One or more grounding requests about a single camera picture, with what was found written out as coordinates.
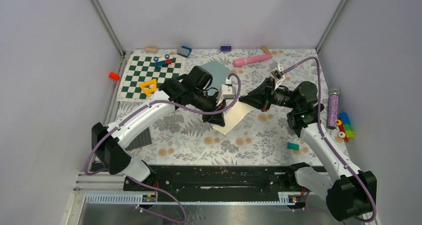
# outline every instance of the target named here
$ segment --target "floral tablecloth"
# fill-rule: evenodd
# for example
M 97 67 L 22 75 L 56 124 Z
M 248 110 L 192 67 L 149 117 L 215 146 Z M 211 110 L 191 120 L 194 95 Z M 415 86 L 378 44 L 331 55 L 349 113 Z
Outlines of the floral tablecloth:
M 159 54 L 175 53 L 176 50 L 159 50 Z M 287 68 L 300 60 L 317 56 L 314 49 L 270 50 L 273 59 L 261 63 L 235 68 L 234 59 L 263 54 L 261 49 L 220 52 L 216 49 L 193 50 L 186 60 L 185 73 L 195 65 L 216 60 L 237 73 L 242 82 L 241 95 L 250 92 L 269 76 L 268 65 L 277 61 Z M 326 106 L 328 89 L 322 75 L 322 103 Z M 282 85 L 294 89 L 302 81 L 311 81 L 317 85 L 315 63 L 307 61 L 302 66 L 286 74 Z M 121 102 L 117 119 L 132 111 L 139 103 Z M 145 160 L 149 164 L 164 165 L 290 165 L 306 162 L 321 165 L 313 151 L 289 129 L 286 120 L 288 108 L 272 106 L 262 113 L 253 110 L 227 135 L 203 123 L 200 114 L 177 110 L 156 121 L 151 127 L 152 144 L 130 151 L 132 156 Z M 321 113 L 325 125 L 326 110 Z M 347 149 L 337 130 L 327 130 L 340 150 L 346 155 Z M 297 143 L 300 150 L 287 148 L 287 143 Z

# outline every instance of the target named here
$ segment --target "white wall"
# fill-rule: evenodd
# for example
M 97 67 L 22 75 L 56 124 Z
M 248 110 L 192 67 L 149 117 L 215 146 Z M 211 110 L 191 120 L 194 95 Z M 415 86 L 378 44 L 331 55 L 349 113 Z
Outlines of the white wall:
M 340 0 L 99 0 L 126 50 L 315 48 Z
M 0 224 L 57 225 L 119 56 L 88 0 L 0 0 Z
M 319 54 L 340 87 L 353 161 L 378 179 L 383 225 L 420 224 L 422 0 L 350 0 Z

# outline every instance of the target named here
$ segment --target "chessboard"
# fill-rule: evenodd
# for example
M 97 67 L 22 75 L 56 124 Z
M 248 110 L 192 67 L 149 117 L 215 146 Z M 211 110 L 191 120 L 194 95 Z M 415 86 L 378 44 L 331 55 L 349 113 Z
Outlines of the chessboard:
M 183 74 L 185 58 L 172 55 L 172 64 L 155 67 L 153 58 L 163 55 L 132 54 L 127 62 L 118 88 L 118 102 L 144 102 L 148 97 L 141 90 L 139 84 L 157 79 L 157 88 L 168 78 L 178 77 Z

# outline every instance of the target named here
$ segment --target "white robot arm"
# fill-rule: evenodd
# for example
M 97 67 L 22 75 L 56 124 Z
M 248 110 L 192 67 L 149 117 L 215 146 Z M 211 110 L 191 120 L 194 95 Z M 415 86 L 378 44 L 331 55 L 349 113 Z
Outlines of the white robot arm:
M 137 181 L 145 180 L 150 170 L 137 158 L 132 158 L 125 150 L 129 144 L 156 120 L 175 111 L 177 107 L 165 102 L 176 102 L 179 105 L 194 105 L 205 112 L 215 112 L 225 107 L 225 100 L 233 99 L 235 89 L 231 79 L 226 80 L 220 91 L 208 95 L 206 84 L 210 85 L 212 76 L 201 67 L 195 66 L 189 74 L 166 80 L 160 90 L 151 98 L 135 108 L 125 117 L 107 126 L 97 123 L 92 128 L 92 147 L 108 133 L 111 133 L 98 147 L 95 154 L 110 174 L 122 173 Z M 222 113 L 203 115 L 203 121 L 224 126 Z
M 269 78 L 241 96 L 239 101 L 262 112 L 268 111 L 271 105 L 291 108 L 287 114 L 289 128 L 313 150 L 329 175 L 328 178 L 308 164 L 299 163 L 289 167 L 284 183 L 292 189 L 306 187 L 316 193 L 326 201 L 331 214 L 339 221 L 372 211 L 370 199 L 354 174 L 366 186 L 373 200 L 376 197 L 377 180 L 371 171 L 362 172 L 351 162 L 327 135 L 324 127 L 318 124 L 318 110 L 324 107 L 316 106 L 316 85 L 305 81 L 290 91 L 279 83 L 283 76 L 278 69 L 280 67 L 274 68 Z

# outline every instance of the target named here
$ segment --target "red cylinder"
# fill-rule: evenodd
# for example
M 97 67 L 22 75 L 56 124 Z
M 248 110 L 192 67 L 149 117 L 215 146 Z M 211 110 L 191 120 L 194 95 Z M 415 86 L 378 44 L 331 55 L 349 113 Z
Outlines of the red cylinder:
M 113 79 L 115 81 L 120 80 L 120 76 L 118 74 L 114 73 L 114 72 L 110 72 L 108 77 L 110 77 L 111 79 Z

